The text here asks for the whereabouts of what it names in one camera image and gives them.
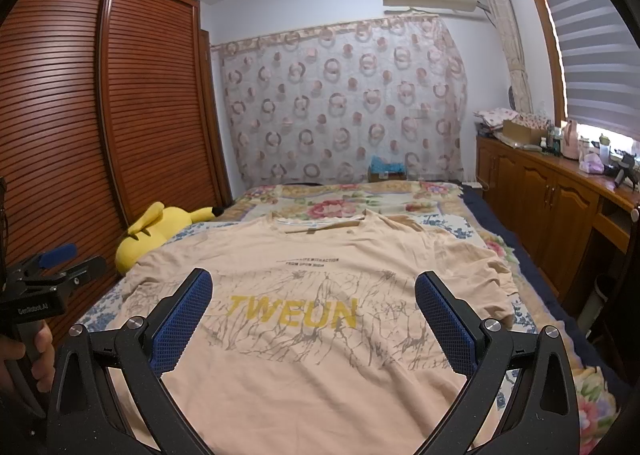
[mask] kettle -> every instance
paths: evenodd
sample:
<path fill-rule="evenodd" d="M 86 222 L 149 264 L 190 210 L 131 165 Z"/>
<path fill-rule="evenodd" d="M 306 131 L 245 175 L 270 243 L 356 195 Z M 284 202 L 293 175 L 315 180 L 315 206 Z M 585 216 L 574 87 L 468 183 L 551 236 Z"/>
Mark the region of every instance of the kettle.
<path fill-rule="evenodd" d="M 580 152 L 578 151 L 578 123 L 573 119 L 569 119 L 564 128 L 562 128 L 562 140 L 560 152 L 567 159 L 578 160 Z"/>

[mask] wardrobe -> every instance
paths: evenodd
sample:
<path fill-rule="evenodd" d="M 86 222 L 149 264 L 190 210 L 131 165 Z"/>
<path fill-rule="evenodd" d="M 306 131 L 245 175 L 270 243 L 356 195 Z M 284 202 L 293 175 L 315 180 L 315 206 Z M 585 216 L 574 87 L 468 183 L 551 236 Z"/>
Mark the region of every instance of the wardrobe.
<path fill-rule="evenodd" d="M 50 321 L 56 341 L 152 202 L 231 203 L 209 59 L 197 0 L 19 0 L 0 26 L 8 263 L 74 242 L 109 265 Z"/>

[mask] window blind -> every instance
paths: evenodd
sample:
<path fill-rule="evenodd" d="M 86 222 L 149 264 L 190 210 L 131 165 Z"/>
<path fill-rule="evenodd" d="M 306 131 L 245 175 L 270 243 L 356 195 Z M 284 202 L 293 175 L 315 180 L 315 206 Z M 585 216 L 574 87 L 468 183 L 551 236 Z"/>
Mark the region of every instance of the window blind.
<path fill-rule="evenodd" d="M 640 140 L 640 49 L 610 0 L 546 0 L 567 115 Z"/>

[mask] pikachu plush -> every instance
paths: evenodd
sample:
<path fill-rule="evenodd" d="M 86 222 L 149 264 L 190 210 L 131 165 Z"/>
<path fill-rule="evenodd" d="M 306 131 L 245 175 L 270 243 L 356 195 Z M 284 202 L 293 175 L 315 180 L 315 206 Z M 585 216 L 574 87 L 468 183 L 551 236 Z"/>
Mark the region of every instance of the pikachu plush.
<path fill-rule="evenodd" d="M 175 207 L 165 208 L 162 202 L 154 202 L 129 229 L 127 237 L 116 250 L 116 268 L 124 275 L 145 253 L 160 247 L 181 229 L 194 222 L 205 222 L 220 216 L 218 208 L 202 208 L 188 213 Z"/>

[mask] window frame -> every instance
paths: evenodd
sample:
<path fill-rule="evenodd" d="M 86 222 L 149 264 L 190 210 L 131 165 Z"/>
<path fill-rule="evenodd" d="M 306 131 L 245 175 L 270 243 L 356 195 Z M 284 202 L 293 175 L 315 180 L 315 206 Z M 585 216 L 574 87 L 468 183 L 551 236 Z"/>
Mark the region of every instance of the window frame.
<path fill-rule="evenodd" d="M 556 31 L 549 16 L 546 0 L 534 0 L 538 17 L 542 23 L 542 31 L 545 34 L 546 53 L 549 57 L 549 67 L 551 68 L 551 81 L 554 93 L 554 114 L 555 125 L 561 126 L 565 120 L 566 96 L 564 88 L 564 74 L 562 73 L 562 62 L 558 51 L 558 39 Z"/>

